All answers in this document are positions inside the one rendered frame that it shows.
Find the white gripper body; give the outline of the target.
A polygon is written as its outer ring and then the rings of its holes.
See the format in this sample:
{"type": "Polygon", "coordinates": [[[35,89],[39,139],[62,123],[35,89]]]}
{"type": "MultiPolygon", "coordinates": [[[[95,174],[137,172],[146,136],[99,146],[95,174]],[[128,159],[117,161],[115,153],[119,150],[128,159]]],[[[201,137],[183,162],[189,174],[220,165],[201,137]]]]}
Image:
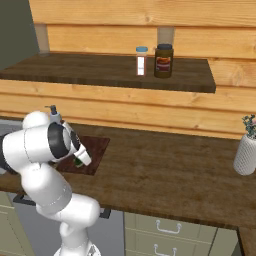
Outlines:
{"type": "Polygon", "coordinates": [[[74,156],[81,160],[85,166],[88,166],[92,162],[92,159],[84,146],[81,146],[74,156]]]}

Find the dark brown cutting board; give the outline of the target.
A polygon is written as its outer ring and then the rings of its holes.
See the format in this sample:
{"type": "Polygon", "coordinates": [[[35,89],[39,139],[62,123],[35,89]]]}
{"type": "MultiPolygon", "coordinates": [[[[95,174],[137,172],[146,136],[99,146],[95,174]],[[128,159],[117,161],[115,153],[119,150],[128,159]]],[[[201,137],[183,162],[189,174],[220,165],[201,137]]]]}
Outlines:
{"type": "Polygon", "coordinates": [[[63,161],[59,162],[56,169],[62,173],[84,174],[93,176],[103,158],[105,150],[110,142],[109,138],[82,136],[81,143],[86,147],[87,152],[92,158],[92,163],[89,166],[75,165],[75,156],[71,155],[63,161]]]}

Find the grey soap dispenser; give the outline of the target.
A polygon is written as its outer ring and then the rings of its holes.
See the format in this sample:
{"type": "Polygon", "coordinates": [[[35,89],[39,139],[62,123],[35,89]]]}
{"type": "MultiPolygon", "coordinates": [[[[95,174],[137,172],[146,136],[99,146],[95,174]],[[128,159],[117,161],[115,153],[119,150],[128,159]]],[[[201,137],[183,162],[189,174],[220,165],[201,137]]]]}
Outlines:
{"type": "Polygon", "coordinates": [[[60,113],[57,111],[56,106],[50,105],[49,109],[50,109],[50,121],[60,124],[62,117],[61,117],[60,113]]]}

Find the grey dishwasher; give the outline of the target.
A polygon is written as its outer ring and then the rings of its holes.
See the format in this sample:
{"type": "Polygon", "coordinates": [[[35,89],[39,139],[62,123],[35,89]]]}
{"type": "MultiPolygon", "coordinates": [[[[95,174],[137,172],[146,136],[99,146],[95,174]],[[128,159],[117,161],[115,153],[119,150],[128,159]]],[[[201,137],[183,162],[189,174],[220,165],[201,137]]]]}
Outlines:
{"type": "MultiPolygon", "coordinates": [[[[15,193],[8,194],[35,256],[53,256],[61,246],[60,223],[46,219],[32,205],[15,203],[15,193]]],[[[90,240],[98,247],[102,256],[124,256],[123,213],[112,210],[108,219],[99,218],[88,229],[90,240]]]]}

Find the dark wooden shelf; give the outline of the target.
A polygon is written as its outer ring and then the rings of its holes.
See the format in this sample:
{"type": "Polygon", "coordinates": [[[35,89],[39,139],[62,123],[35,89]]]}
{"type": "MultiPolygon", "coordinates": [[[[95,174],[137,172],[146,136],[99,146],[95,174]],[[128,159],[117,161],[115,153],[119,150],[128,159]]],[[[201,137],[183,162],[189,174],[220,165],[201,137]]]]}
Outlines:
{"type": "Polygon", "coordinates": [[[170,78],[154,76],[148,57],[146,76],[136,75],[135,56],[61,54],[35,55],[0,71],[0,79],[214,93],[216,84],[206,59],[175,58],[170,78]]]}

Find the beige cupboard door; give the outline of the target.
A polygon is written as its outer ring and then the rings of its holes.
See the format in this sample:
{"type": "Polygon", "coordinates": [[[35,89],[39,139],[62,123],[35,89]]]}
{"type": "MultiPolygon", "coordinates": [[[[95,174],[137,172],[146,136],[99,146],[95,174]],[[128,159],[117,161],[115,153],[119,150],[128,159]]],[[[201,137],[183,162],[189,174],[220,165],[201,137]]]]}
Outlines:
{"type": "Polygon", "coordinates": [[[35,256],[6,192],[0,191],[0,256],[35,256]]]}

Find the blue-lidded white jar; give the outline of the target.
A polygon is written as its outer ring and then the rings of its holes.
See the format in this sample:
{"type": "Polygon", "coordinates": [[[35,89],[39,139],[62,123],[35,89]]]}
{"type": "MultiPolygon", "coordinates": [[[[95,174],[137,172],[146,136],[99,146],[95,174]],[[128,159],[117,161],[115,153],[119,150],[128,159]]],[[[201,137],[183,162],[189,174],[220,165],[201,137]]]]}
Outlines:
{"type": "Polygon", "coordinates": [[[138,46],[136,48],[136,72],[138,76],[146,75],[146,61],[148,48],[146,46],[138,46]]]}

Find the dark brown jar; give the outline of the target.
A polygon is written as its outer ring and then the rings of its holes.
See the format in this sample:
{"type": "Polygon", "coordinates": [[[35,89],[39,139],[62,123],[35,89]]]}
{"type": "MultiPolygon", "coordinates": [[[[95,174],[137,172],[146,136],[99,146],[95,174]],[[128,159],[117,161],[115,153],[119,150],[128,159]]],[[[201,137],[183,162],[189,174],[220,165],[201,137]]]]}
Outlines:
{"type": "Polygon", "coordinates": [[[158,44],[155,50],[154,76],[170,78],[172,75],[174,49],[171,44],[158,44]]]}

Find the beige drawer front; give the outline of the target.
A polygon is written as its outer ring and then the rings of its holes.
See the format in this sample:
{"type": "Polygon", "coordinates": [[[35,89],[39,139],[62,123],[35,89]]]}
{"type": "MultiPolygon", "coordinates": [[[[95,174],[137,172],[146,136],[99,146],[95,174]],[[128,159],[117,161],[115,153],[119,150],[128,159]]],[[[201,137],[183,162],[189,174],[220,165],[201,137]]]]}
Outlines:
{"type": "Polygon", "coordinates": [[[177,248],[176,256],[209,256],[210,244],[164,238],[132,229],[125,230],[125,256],[156,256],[154,245],[177,248]]]}
{"type": "Polygon", "coordinates": [[[211,243],[216,233],[211,226],[135,213],[125,212],[124,220],[126,228],[204,243],[211,243]]]}

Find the white vase with plant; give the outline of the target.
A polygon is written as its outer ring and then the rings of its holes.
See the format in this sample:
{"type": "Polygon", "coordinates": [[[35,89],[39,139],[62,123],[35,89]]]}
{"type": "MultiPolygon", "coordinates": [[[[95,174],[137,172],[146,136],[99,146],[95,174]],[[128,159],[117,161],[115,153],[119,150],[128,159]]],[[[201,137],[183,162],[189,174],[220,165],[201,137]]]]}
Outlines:
{"type": "Polygon", "coordinates": [[[241,138],[234,159],[234,170],[242,175],[251,175],[256,170],[256,115],[242,118],[246,134],[241,138]]]}

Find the grey shelf bracket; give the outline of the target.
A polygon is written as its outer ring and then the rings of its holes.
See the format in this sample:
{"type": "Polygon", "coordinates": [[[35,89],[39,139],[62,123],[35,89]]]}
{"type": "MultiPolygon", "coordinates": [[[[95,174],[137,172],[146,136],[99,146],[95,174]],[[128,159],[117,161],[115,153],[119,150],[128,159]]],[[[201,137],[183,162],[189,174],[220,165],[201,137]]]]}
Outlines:
{"type": "Polygon", "coordinates": [[[158,27],[157,28],[157,43],[172,44],[174,42],[175,28],[174,27],[158,27]]]}
{"type": "Polygon", "coordinates": [[[35,24],[34,27],[39,46],[39,53],[41,55],[47,55],[50,52],[47,25],[35,24]]]}

